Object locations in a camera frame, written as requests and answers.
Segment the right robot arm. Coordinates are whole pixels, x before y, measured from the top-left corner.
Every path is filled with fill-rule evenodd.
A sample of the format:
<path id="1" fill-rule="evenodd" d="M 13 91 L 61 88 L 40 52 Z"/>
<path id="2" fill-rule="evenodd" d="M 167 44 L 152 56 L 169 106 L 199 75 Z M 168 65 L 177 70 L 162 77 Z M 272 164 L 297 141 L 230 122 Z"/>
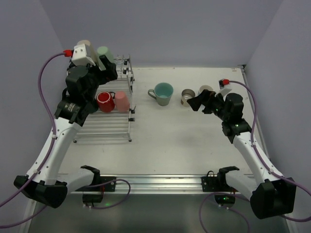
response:
<path id="1" fill-rule="evenodd" d="M 224 135 L 240 152 L 254 178 L 245 176 L 237 167 L 224 167 L 218 172 L 220 185 L 230 186 L 250 201 L 255 216 L 264 219 L 289 214 L 294 210 L 296 186 L 288 182 L 267 158 L 261 147 L 251 136 L 251 127 L 243 116 L 243 98 L 236 93 L 223 97 L 213 91 L 204 90 L 189 99 L 194 111 L 203 105 L 204 114 L 214 114 L 222 121 Z"/>

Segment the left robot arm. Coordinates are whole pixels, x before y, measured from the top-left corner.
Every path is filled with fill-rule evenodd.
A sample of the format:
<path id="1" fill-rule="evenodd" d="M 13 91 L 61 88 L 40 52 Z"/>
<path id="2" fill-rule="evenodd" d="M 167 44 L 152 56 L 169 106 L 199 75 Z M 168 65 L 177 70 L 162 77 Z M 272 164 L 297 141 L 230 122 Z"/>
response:
<path id="1" fill-rule="evenodd" d="M 46 206 L 57 208 L 67 194 L 101 181 L 100 171 L 91 166 L 82 166 L 67 181 L 57 179 L 71 142 L 86 118 L 99 109 L 95 98 L 98 87 L 118 78 L 114 59 L 106 55 L 100 55 L 99 59 L 104 70 L 90 64 L 70 67 L 47 141 L 27 174 L 14 180 L 14 186 L 26 197 Z"/>

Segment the sage green mug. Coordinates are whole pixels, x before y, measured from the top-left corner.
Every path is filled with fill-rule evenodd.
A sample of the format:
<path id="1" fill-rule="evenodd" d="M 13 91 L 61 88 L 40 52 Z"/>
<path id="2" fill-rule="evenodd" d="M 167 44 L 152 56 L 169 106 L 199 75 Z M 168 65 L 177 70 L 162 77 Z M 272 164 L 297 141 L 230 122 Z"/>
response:
<path id="1" fill-rule="evenodd" d="M 160 106 L 167 106 L 173 95 L 173 86 L 169 83 L 159 83 L 154 89 L 148 90 L 148 95 L 155 99 Z"/>

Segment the light blue patterned cup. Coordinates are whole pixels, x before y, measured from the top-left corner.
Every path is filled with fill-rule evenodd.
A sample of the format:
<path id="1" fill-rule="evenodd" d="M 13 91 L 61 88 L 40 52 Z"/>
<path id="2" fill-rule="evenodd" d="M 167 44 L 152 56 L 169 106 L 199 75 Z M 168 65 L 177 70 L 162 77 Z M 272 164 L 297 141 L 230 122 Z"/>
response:
<path id="1" fill-rule="evenodd" d="M 204 90 L 208 90 L 208 91 L 211 91 L 211 92 L 214 91 L 213 88 L 212 88 L 211 86 L 209 86 L 209 85 L 203 85 L 203 86 L 201 86 L 201 87 L 199 88 L 197 95 L 200 95 Z"/>

